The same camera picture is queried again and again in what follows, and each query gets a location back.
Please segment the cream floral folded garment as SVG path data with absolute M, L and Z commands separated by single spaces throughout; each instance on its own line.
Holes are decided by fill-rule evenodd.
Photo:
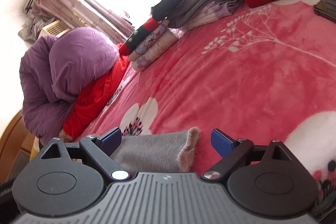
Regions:
M 168 28 L 169 21 L 164 19 L 162 24 L 167 26 L 163 35 L 145 53 L 139 55 L 135 50 L 127 57 L 133 69 L 138 72 L 144 71 L 158 58 L 161 57 L 172 45 L 178 41 L 178 37 Z

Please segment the red green folded sweater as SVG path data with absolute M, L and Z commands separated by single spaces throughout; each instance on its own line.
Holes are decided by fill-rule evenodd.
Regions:
M 148 19 L 143 25 L 137 28 L 123 43 L 119 49 L 121 56 L 128 56 L 136 47 L 159 26 L 159 22 L 152 17 Z

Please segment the black smartphone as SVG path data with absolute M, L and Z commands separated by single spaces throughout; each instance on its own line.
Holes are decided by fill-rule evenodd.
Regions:
M 316 15 L 336 23 L 336 0 L 320 0 L 313 6 Z

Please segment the wooden headboard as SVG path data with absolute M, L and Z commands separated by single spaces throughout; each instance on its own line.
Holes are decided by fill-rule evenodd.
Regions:
M 14 116 L 1 136 L 1 184 L 17 177 L 29 163 L 34 135 L 25 128 L 21 111 Z

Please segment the red quilt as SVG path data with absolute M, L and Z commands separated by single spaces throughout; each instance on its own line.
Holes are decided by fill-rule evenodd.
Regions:
M 128 66 L 127 57 L 121 55 L 106 74 L 89 83 L 79 93 L 69 117 L 63 123 L 60 138 L 74 141 L 83 133 L 117 91 Z

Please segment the grey knitted garment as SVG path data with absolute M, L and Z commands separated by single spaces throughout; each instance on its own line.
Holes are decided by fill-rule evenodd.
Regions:
M 131 174 L 188 172 L 194 163 L 200 131 L 125 136 L 110 158 Z

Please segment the lilac striped folded garment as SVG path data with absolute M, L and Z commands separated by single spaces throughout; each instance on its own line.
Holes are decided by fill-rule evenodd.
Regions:
M 205 24 L 217 22 L 232 15 L 243 2 L 244 0 L 212 1 L 197 11 L 180 29 L 189 31 Z

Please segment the purple floral folded garment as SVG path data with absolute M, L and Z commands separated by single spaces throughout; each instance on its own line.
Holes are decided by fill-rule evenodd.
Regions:
M 135 49 L 135 53 L 141 55 L 145 53 L 154 43 L 163 35 L 167 26 L 160 24 L 153 32 L 151 32 Z

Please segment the pink floral bed blanket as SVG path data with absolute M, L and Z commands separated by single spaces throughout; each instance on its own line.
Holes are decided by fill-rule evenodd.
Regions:
M 128 67 L 118 91 L 85 135 L 197 127 L 194 170 L 219 160 L 218 128 L 256 144 L 283 141 L 318 184 L 313 210 L 335 208 L 335 24 L 320 0 L 280 0 L 186 32 L 142 72 Z

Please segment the pink curtain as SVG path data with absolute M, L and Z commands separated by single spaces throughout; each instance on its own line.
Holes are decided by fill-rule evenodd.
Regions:
M 58 18 L 70 27 L 91 27 L 119 44 L 134 31 L 126 19 L 96 0 L 33 0 L 28 13 L 47 20 Z

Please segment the purple duvet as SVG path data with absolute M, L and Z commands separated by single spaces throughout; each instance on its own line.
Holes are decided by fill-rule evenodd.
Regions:
M 21 59 L 22 118 L 42 145 L 60 137 L 79 93 L 106 74 L 120 54 L 102 32 L 74 28 L 39 38 Z

